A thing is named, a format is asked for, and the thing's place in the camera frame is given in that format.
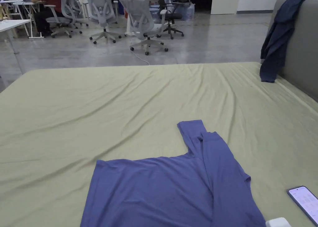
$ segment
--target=black pants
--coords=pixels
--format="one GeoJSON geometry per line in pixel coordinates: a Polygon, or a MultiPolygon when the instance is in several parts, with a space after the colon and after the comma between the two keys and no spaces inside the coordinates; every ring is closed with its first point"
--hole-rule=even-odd
{"type": "MultiPolygon", "coordinates": [[[[62,13],[56,12],[58,17],[64,17],[62,13]]],[[[50,24],[45,20],[46,18],[54,17],[50,8],[46,7],[43,11],[34,14],[35,24],[38,32],[48,32],[50,30],[50,24]]]]}

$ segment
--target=white charger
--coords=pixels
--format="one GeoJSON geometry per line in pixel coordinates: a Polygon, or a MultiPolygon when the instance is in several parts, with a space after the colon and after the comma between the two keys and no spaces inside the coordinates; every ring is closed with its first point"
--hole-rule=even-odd
{"type": "Polygon", "coordinates": [[[292,227],[286,218],[280,217],[266,222],[266,227],[292,227]]]}

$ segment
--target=dark blue garment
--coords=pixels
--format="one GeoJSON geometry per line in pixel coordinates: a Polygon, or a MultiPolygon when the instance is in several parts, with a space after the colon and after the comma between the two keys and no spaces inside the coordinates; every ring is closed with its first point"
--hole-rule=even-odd
{"type": "Polygon", "coordinates": [[[178,157],[98,160],[81,227],[265,227],[247,175],[201,120],[180,122],[178,157]]]}
{"type": "Polygon", "coordinates": [[[262,82],[274,83],[278,72],[284,67],[287,45],[304,1],[286,0],[278,10],[261,51],[261,59],[265,59],[260,69],[262,82]]]}

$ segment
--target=navy jacket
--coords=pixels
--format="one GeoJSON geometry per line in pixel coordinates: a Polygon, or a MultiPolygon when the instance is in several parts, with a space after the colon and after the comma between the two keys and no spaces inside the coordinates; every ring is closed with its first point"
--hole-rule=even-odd
{"type": "Polygon", "coordinates": [[[260,69],[262,82],[274,83],[277,73],[284,67],[288,41],[304,1],[286,0],[278,10],[261,51],[261,59],[265,59],[260,69]]]}

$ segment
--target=smartphone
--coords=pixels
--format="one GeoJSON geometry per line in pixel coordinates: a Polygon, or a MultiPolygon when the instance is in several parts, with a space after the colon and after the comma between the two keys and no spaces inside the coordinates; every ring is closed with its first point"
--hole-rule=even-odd
{"type": "Polygon", "coordinates": [[[318,226],[318,199],[305,186],[287,190],[288,195],[301,208],[307,217],[318,226]]]}

